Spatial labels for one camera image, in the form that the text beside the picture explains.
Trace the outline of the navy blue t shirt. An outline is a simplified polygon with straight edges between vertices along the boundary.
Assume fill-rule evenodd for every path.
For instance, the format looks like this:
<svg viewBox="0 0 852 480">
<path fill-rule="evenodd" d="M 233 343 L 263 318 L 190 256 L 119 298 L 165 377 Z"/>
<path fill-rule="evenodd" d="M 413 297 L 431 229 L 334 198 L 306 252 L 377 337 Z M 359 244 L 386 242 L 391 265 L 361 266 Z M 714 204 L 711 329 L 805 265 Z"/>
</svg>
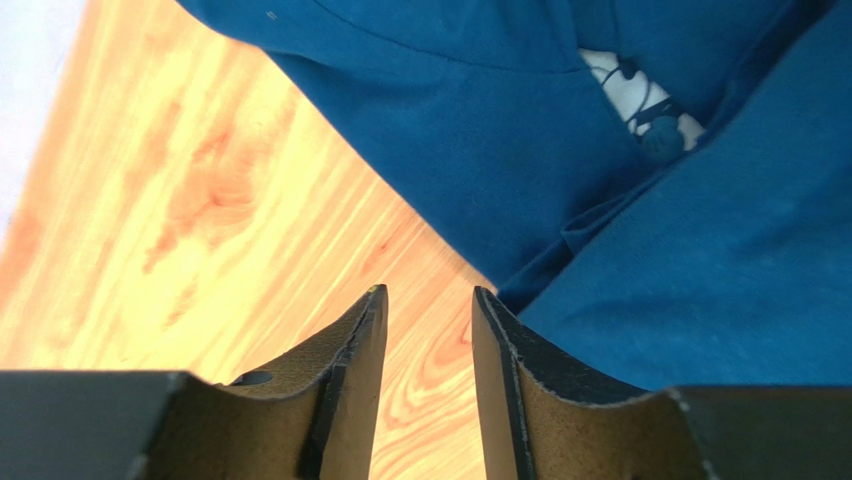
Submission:
<svg viewBox="0 0 852 480">
<path fill-rule="evenodd" d="M 187 1 L 535 332 L 648 390 L 851 381 L 847 1 Z"/>
</svg>

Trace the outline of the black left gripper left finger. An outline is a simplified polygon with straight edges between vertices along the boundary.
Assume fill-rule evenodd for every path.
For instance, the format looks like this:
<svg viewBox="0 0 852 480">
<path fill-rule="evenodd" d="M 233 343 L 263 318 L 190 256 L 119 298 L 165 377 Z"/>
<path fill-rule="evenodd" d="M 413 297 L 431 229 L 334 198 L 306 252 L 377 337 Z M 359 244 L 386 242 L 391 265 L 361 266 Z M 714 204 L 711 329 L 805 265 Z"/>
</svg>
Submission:
<svg viewBox="0 0 852 480">
<path fill-rule="evenodd" d="M 387 339 L 377 285 L 228 385 L 187 372 L 5 371 L 5 479 L 365 479 Z"/>
</svg>

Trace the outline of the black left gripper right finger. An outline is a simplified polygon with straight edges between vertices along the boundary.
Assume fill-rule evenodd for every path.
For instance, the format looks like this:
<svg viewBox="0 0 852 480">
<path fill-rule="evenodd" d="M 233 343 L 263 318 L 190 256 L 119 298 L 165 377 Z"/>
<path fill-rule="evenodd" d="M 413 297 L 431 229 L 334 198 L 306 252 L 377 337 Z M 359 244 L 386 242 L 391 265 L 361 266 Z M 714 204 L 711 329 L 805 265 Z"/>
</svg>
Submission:
<svg viewBox="0 0 852 480">
<path fill-rule="evenodd" d="M 578 361 L 489 290 L 472 348 L 491 479 L 847 479 L 851 392 L 675 387 L 648 392 Z"/>
</svg>

